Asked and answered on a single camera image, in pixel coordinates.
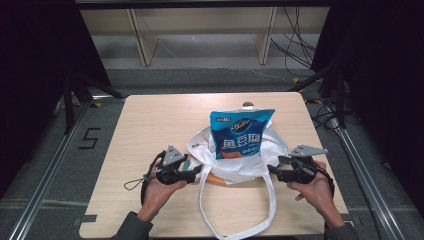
blue snack bag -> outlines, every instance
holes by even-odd
[[[259,153],[262,134],[274,112],[274,109],[213,111],[210,122],[216,159],[241,158]]]

metal frame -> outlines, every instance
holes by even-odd
[[[336,119],[332,119],[332,124],[335,128],[339,126],[339,123]],[[343,143],[347,148],[349,156],[352,160],[354,171],[358,175],[358,180],[372,206],[374,207],[375,212],[380,218],[380,221],[386,230],[387,235],[390,239],[406,239],[400,226],[397,223],[395,216],[381,195],[380,190],[378,190],[377,185],[374,182],[374,179],[372,178],[367,167],[365,166],[364,161],[359,155],[359,152],[356,150],[355,145],[353,144],[347,130],[345,128],[337,127],[336,132],[340,135]]]
[[[56,177],[60,165],[62,164],[66,153],[68,152],[69,145],[73,140],[74,134],[78,129],[79,123],[89,106],[89,102],[81,103],[80,109],[75,117],[75,124],[70,129],[68,134],[63,137],[58,149],[56,150],[55,155],[53,156],[53,159],[51,160],[46,172],[44,173],[43,178],[38,184],[37,189],[29,200],[28,205],[23,211],[21,217],[12,229],[12,232],[8,238],[9,240],[25,239],[32,223],[34,222],[38,210],[40,209],[43,203],[43,199],[46,196],[51,184],[53,183],[53,180]]]

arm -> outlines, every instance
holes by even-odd
[[[145,240],[153,227],[151,221],[159,214],[159,210],[166,204],[171,195],[187,185],[186,181],[179,181],[172,185],[164,185],[153,178],[147,186],[144,205],[138,214],[128,213],[117,234],[112,240]]]
[[[323,162],[315,161],[315,163],[322,169],[326,167]],[[352,225],[344,223],[334,204],[328,179],[324,175],[318,172],[315,179],[309,184],[290,182],[287,183],[287,187],[300,192],[295,198],[296,201],[305,198],[308,203],[315,207],[329,227],[327,233],[330,239],[359,239]]]

white strap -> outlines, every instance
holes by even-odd
[[[275,198],[275,191],[274,191],[274,186],[272,185],[272,181],[271,181],[271,177],[269,176],[269,174],[265,174],[262,177],[265,180],[265,183],[268,187],[268,192],[269,192],[269,215],[268,218],[265,219],[264,221],[260,222],[258,225],[239,232],[239,233],[235,233],[235,234],[231,234],[228,235],[227,237],[221,236],[219,235],[211,226],[211,224],[209,223],[208,219],[206,218],[206,215],[203,211],[202,208],[202,193],[203,193],[203,187],[205,186],[205,182],[206,182],[206,178],[209,174],[209,172],[211,171],[212,167],[209,165],[204,164],[203,169],[202,169],[202,173],[201,173],[201,177],[200,177],[200,192],[199,192],[199,207],[200,207],[200,212],[202,213],[202,217],[203,220],[205,220],[206,225],[208,226],[208,229],[215,235],[216,238],[220,239],[220,240],[236,240],[236,239],[243,239],[243,238],[248,238],[251,236],[254,236],[260,232],[262,232],[263,230],[265,230],[266,228],[268,228],[268,226],[271,224],[272,219],[274,218],[275,212],[277,210],[277,201]]]

human hand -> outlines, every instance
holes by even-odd
[[[151,180],[144,195],[143,207],[137,214],[138,218],[146,222],[153,220],[175,191],[187,185],[187,182],[183,180],[171,185],[165,185],[159,182],[154,174],[150,178]]]
[[[314,162],[318,167],[325,170],[325,163],[320,161]],[[300,194],[296,196],[296,201],[305,198],[306,201],[315,207],[317,212],[323,216],[329,228],[336,228],[344,225],[344,221],[334,205],[333,196],[331,195],[326,176],[318,172],[315,179],[308,184],[289,182],[287,183],[287,187],[299,191]]]

